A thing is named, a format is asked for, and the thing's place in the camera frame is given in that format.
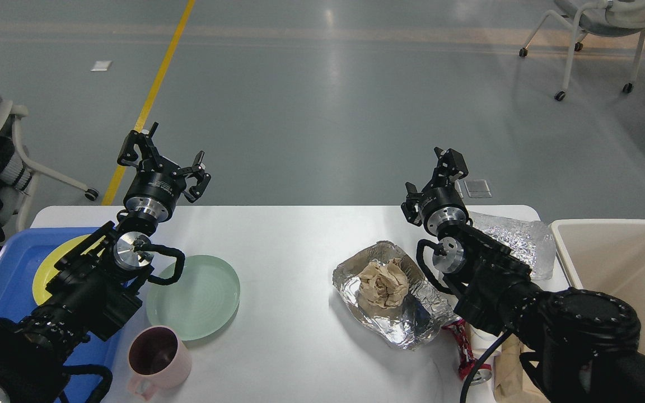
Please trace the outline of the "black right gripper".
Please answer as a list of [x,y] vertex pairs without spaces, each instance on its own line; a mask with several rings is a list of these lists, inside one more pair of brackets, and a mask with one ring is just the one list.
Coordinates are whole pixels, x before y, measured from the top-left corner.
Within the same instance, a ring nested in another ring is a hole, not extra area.
[[468,176],[464,156],[455,149],[435,147],[437,166],[433,178],[420,192],[412,182],[405,182],[405,201],[401,209],[405,220],[423,226],[430,235],[437,235],[445,222],[469,222],[469,212],[457,190],[456,181]]

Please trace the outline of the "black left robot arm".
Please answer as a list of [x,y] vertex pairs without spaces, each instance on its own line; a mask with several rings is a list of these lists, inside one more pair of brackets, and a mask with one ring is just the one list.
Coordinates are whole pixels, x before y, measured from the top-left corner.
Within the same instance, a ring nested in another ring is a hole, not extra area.
[[135,178],[116,222],[107,222],[63,255],[56,276],[46,284],[49,298],[19,322],[0,318],[0,402],[66,402],[74,376],[97,375],[88,402],[100,402],[113,375],[102,364],[67,365],[76,347],[96,336],[107,341],[142,306],[145,283],[172,285],[180,280],[185,254],[153,244],[151,235],[169,221],[180,196],[197,201],[211,176],[204,151],[190,166],[162,156],[153,143],[158,128],[131,130],[118,164],[132,166]]

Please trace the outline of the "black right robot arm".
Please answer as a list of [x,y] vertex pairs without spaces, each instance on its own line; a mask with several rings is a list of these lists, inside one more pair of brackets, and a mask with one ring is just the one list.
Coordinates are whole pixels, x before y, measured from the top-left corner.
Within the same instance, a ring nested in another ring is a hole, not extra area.
[[570,287],[549,292],[511,249],[473,225],[455,183],[468,175],[463,155],[435,147],[432,178],[407,182],[405,219],[436,240],[422,239],[415,259],[427,280],[456,297],[454,311],[497,341],[464,380],[459,400],[487,357],[514,335],[530,351],[522,369],[551,402],[645,402],[642,324],[635,309],[606,293]]

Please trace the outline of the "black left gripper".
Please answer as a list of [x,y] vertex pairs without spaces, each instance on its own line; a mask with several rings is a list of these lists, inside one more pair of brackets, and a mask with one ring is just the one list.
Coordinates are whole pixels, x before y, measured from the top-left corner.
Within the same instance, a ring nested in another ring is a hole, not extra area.
[[181,167],[168,158],[159,162],[158,148],[153,144],[157,128],[158,123],[154,122],[145,133],[131,130],[120,149],[117,164],[137,168],[124,196],[125,211],[142,212],[162,223],[171,219],[181,194],[189,203],[199,200],[212,176],[205,170],[203,150],[188,167]]

